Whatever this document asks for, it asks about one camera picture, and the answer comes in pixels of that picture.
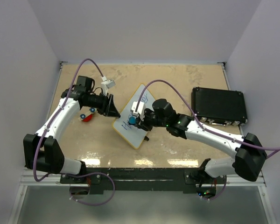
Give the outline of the blue whiteboard eraser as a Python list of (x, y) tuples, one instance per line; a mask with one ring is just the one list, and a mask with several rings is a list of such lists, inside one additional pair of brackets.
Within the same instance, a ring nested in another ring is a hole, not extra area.
[(129, 120), (128, 120), (128, 123), (132, 126), (135, 125), (136, 124), (136, 118), (135, 117), (130, 117)]

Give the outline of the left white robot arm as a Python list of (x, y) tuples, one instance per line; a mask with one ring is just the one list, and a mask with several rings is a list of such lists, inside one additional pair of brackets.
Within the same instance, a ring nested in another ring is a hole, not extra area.
[(49, 174), (70, 174), (77, 183), (87, 179), (86, 164), (83, 161), (66, 158), (58, 140), (74, 116), (83, 107), (95, 109), (105, 117), (120, 118), (115, 107), (113, 95), (107, 91), (115, 82), (102, 78), (101, 93), (94, 93), (94, 79), (78, 76), (77, 82), (66, 89), (46, 123), (34, 134), (27, 134), (23, 139), (25, 167)]

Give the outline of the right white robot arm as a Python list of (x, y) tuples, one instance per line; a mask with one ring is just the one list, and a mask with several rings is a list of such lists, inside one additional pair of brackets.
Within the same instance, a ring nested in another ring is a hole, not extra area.
[(163, 127), (175, 137), (198, 141), (227, 154), (226, 158), (206, 159), (202, 163), (196, 175), (201, 182), (210, 183), (221, 175), (238, 175), (251, 182), (257, 180), (267, 154), (260, 150), (262, 145), (256, 135), (242, 136), (202, 125), (191, 116), (176, 113), (163, 98), (154, 101), (152, 107), (149, 109), (145, 103), (134, 101), (129, 124), (147, 132)]

